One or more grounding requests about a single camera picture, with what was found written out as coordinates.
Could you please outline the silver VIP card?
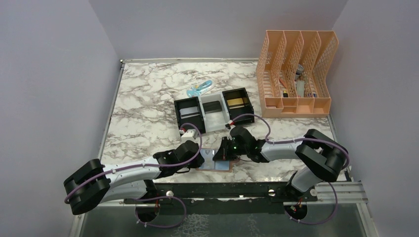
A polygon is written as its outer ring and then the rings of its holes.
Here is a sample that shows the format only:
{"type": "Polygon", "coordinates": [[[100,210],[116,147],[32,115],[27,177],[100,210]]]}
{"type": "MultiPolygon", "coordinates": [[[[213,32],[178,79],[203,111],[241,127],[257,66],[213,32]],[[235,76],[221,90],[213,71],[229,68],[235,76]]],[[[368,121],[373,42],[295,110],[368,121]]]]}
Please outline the silver VIP card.
{"type": "Polygon", "coordinates": [[[200,154],[204,159],[203,164],[198,168],[199,170],[215,170],[215,161],[213,160],[217,149],[201,149],[200,154]]]}

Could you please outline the brown leather card holder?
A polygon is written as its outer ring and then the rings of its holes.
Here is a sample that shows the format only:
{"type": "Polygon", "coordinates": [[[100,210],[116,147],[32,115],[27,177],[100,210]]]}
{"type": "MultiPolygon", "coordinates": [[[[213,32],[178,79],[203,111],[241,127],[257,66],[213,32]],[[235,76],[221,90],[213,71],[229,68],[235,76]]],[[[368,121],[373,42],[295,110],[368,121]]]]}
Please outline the brown leather card holder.
{"type": "Polygon", "coordinates": [[[215,161],[215,170],[199,170],[197,171],[211,171],[211,172],[231,172],[233,169],[234,162],[231,160],[215,161]]]}

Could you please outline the white tray bin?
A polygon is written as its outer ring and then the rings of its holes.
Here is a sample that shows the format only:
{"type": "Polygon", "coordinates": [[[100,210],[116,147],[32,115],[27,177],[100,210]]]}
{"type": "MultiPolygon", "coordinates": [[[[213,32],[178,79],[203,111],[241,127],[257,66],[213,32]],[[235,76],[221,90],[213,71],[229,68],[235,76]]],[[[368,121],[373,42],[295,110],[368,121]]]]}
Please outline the white tray bin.
{"type": "Polygon", "coordinates": [[[205,114],[204,113],[204,108],[203,108],[203,103],[207,103],[207,102],[211,102],[211,101],[219,101],[221,103],[221,107],[223,107],[222,106],[223,102],[222,102],[221,92],[204,94],[204,95],[199,97],[199,100],[200,100],[200,103],[201,103],[201,106],[202,106],[202,109],[203,109],[203,116],[204,116],[206,133],[224,130],[225,129],[225,124],[227,122],[225,122],[225,120],[224,120],[224,116],[223,116],[223,112],[222,112],[223,108],[222,108],[221,112],[210,113],[210,114],[205,114]]]}

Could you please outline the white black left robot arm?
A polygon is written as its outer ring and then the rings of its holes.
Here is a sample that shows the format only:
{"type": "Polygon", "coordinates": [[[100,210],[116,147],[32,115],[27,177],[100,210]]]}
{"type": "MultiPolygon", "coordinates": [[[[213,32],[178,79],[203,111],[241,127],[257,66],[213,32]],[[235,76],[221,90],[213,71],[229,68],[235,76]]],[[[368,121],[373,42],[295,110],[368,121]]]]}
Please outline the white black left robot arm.
{"type": "Polygon", "coordinates": [[[109,200],[139,198],[151,202],[155,189],[145,182],[172,176],[183,168],[200,167],[204,162],[201,149],[200,144],[186,141],[176,149],[122,165],[102,164],[97,158],[89,160],[65,179],[64,202],[74,215],[89,212],[109,200]]]}

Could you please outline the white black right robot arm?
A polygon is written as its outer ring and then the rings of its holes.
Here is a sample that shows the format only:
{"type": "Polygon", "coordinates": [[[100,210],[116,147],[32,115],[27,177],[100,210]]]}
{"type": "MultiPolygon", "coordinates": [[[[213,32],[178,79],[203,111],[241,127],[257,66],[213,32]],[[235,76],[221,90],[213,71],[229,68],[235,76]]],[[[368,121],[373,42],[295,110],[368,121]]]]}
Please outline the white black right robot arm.
{"type": "Polygon", "coordinates": [[[214,161],[234,160],[247,156],[252,162],[268,163],[280,159],[300,159],[304,163],[285,187],[286,197],[297,201],[320,182],[335,182],[348,164],[348,150],[316,129],[302,138],[288,141],[256,139],[242,126],[230,130],[223,137],[214,161]]]}

